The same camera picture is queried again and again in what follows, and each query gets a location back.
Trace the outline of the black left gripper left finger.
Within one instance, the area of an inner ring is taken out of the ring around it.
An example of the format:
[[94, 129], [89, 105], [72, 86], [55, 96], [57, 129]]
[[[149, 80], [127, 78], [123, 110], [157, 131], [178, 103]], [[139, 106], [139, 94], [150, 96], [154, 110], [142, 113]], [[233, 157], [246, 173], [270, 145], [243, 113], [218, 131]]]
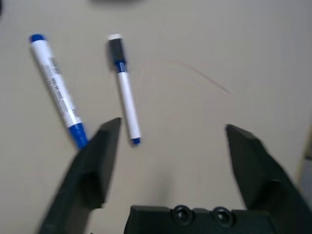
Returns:
[[90, 214], [102, 208], [110, 187], [121, 118], [100, 126], [75, 156], [41, 222], [40, 234], [83, 234]]

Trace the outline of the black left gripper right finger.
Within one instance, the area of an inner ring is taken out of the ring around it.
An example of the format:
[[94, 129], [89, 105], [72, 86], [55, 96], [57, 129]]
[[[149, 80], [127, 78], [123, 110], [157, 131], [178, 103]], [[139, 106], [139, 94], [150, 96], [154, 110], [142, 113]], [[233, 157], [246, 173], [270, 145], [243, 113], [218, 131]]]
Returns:
[[225, 130], [233, 173], [246, 208], [267, 212], [279, 234], [310, 234], [310, 208], [261, 140], [231, 124]]

